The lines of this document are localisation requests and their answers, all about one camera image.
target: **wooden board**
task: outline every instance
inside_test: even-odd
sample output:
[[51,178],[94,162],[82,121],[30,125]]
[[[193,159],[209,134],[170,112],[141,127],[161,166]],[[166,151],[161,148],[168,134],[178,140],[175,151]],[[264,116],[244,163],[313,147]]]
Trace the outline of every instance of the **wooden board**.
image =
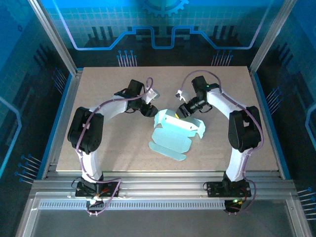
[[[153,102],[159,109],[176,110],[180,104],[175,94],[184,77],[198,69],[215,73],[222,81],[223,90],[239,102],[259,107],[255,91],[246,67],[113,67],[84,68],[76,99],[68,124],[67,133],[76,109],[90,108],[110,99],[112,95],[126,88],[131,79],[145,83],[146,78],[154,79],[154,89],[160,98]],[[217,83],[209,74],[197,73],[185,84],[185,90],[194,97],[191,80],[204,75],[208,83]],[[207,114],[196,112],[194,117],[204,121],[206,131],[200,139],[191,138],[192,145],[184,161],[176,161],[152,151],[148,143],[152,141],[154,118],[147,118],[135,112],[114,117],[103,127],[102,143],[98,157],[104,171],[155,171],[155,170],[226,170],[232,147],[228,141],[228,120],[216,108]],[[262,121],[265,143],[253,154],[247,170],[278,170],[276,158]],[[80,163],[71,143],[64,139],[58,171],[79,171]]]

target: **purple cable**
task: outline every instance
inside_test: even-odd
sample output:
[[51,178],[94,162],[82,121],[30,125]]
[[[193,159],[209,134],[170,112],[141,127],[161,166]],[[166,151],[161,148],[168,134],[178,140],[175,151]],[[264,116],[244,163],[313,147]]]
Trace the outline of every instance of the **purple cable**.
[[254,124],[256,125],[256,127],[258,128],[259,130],[259,133],[260,133],[260,136],[261,136],[261,143],[258,147],[256,148],[253,148],[251,150],[249,150],[246,154],[246,157],[245,157],[245,162],[243,163],[242,167],[241,167],[241,173],[242,173],[242,177],[244,178],[244,180],[252,183],[253,187],[254,187],[254,194],[253,194],[253,198],[251,200],[251,203],[242,211],[238,212],[238,213],[242,213],[243,211],[246,211],[250,206],[252,206],[253,202],[255,201],[256,199],[256,194],[257,194],[257,186],[255,184],[255,182],[253,182],[252,180],[250,179],[247,179],[246,176],[245,176],[245,170],[246,170],[246,164],[248,162],[248,159],[249,159],[249,156],[251,155],[251,153],[259,150],[260,148],[262,148],[264,142],[265,142],[265,138],[264,138],[264,135],[263,135],[263,131],[262,131],[262,128],[260,127],[258,121],[254,118],[254,116],[246,109],[244,108],[242,105],[238,104],[236,101],[232,100],[231,98],[229,98],[226,94],[223,93],[222,91],[222,83],[221,83],[221,80],[219,79],[219,77],[217,75],[215,75],[214,73],[210,72],[210,71],[207,71],[207,70],[196,70],[196,71],[193,71],[191,73],[189,73],[183,80],[182,82],[182,85],[181,85],[181,88],[180,90],[182,91],[183,89],[183,86],[184,86],[184,82],[187,80],[187,78],[189,76],[191,76],[192,74],[194,73],[209,73],[211,75],[213,75],[214,77],[216,77],[216,79],[218,80],[218,83],[219,83],[219,91],[221,93],[221,95],[226,98],[228,101],[230,101],[231,103],[233,103],[235,106],[239,107],[240,109],[244,110],[247,115],[252,119],[252,121],[254,122]]
[[100,180],[93,179],[89,174],[86,173],[87,171],[86,171],[86,169],[84,168],[83,160],[82,160],[82,158],[83,158],[83,153],[82,153],[82,151],[79,150],[79,145],[80,145],[80,143],[81,143],[81,141],[82,141],[82,138],[83,138],[83,136],[84,136],[84,133],[85,133],[85,131],[86,131],[86,129],[87,129],[87,127],[88,127],[88,125],[89,125],[89,123],[90,123],[92,117],[93,117],[103,106],[105,106],[106,104],[109,104],[109,103],[114,102],[114,101],[131,101],[131,100],[137,100],[137,99],[139,99],[139,98],[142,98],[144,95],[146,95],[146,94],[150,91],[150,89],[153,87],[153,84],[154,84],[153,78],[147,78],[147,80],[146,80],[146,86],[147,86],[147,87],[148,87],[148,81],[149,81],[149,80],[151,80],[151,85],[149,86],[149,88],[148,88],[143,94],[141,94],[141,95],[139,95],[139,96],[137,96],[137,97],[133,97],[133,98],[112,99],[112,100],[108,100],[108,101],[103,102],[101,105],[99,105],[99,106],[92,112],[92,114],[89,116],[88,120],[86,121],[86,123],[85,123],[85,125],[84,125],[84,128],[83,128],[83,130],[82,130],[82,132],[81,132],[81,135],[80,135],[80,137],[79,137],[79,139],[78,139],[78,143],[77,143],[77,145],[76,145],[76,151],[77,151],[77,153],[80,155],[80,156],[79,156],[79,159],[80,159],[80,165],[81,165],[82,171],[83,171],[91,180],[93,180],[93,181],[96,182],[96,183],[107,184],[107,183],[110,183],[110,182],[112,182],[112,181],[118,180],[118,184],[117,184],[117,186],[116,186],[116,188],[115,188],[115,190],[114,190],[114,192],[113,192],[111,198],[109,199],[109,201],[107,202],[107,204],[104,206],[104,208],[103,208],[101,211],[95,212],[95,213],[89,212],[89,211],[87,210],[87,212],[88,212],[90,215],[98,215],[98,214],[102,213],[103,211],[105,211],[105,209],[109,206],[110,202],[112,201],[112,199],[113,199],[115,193],[116,193],[116,192],[118,191],[118,189],[119,189],[119,185],[120,185],[120,183],[121,183],[121,178],[115,178],[115,179],[111,179],[111,180],[107,180],[107,181],[100,181]]

